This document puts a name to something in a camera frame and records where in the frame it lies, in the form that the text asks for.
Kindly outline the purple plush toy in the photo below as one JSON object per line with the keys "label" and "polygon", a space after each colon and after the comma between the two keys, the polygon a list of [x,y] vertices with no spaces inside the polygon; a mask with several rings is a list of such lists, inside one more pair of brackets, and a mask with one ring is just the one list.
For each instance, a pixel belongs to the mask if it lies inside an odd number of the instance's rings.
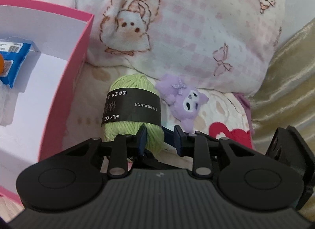
{"label": "purple plush toy", "polygon": [[187,85],[180,77],[171,74],[162,76],[155,89],[169,106],[174,118],[181,122],[182,129],[192,133],[200,108],[209,98],[197,88]]}

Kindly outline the white tissue pack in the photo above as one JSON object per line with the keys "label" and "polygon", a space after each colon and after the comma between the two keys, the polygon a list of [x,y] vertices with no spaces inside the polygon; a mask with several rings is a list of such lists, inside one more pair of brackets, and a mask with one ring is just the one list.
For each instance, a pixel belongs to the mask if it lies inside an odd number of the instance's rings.
{"label": "white tissue pack", "polygon": [[174,120],[162,121],[162,126],[169,130],[173,130],[175,125],[176,125],[176,121]]}

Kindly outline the blue wipes packet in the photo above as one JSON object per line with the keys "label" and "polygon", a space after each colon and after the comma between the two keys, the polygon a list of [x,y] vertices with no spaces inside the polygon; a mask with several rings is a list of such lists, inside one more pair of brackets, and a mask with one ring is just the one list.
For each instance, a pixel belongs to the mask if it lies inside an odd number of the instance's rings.
{"label": "blue wipes packet", "polygon": [[23,38],[1,39],[1,55],[5,66],[1,74],[1,82],[11,89],[14,86],[20,68],[32,46],[32,41]]}

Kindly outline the orange makeup sponge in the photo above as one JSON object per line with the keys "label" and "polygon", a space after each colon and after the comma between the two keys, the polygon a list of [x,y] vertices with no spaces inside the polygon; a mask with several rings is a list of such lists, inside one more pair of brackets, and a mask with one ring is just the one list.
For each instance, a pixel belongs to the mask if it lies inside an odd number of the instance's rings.
{"label": "orange makeup sponge", "polygon": [[0,54],[0,74],[3,73],[4,66],[5,66],[4,58],[3,58],[3,56]]}

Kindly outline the green yarn ball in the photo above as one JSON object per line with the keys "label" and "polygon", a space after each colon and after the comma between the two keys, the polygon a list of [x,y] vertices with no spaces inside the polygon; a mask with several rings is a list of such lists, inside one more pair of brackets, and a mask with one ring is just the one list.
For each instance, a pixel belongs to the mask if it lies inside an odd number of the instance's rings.
{"label": "green yarn ball", "polygon": [[153,154],[162,150],[164,132],[161,126],[161,100],[154,85],[144,74],[125,75],[110,86],[101,127],[103,140],[117,135],[134,135],[144,125],[145,148]]}

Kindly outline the pink checkered pillow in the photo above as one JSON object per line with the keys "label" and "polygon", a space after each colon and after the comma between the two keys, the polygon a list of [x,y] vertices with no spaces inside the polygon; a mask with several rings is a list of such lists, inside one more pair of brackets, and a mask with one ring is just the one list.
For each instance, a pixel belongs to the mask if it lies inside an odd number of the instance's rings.
{"label": "pink checkered pillow", "polygon": [[95,16],[88,62],[169,73],[201,89],[255,94],[277,47],[285,0],[39,0]]}

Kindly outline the pink cardboard box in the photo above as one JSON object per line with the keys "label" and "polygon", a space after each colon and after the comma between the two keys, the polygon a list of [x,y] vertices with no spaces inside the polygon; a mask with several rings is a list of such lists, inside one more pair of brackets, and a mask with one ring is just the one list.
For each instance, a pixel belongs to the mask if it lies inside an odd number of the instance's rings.
{"label": "pink cardboard box", "polygon": [[1,39],[32,42],[1,125],[1,195],[19,202],[21,171],[61,151],[93,20],[61,5],[1,0]]}

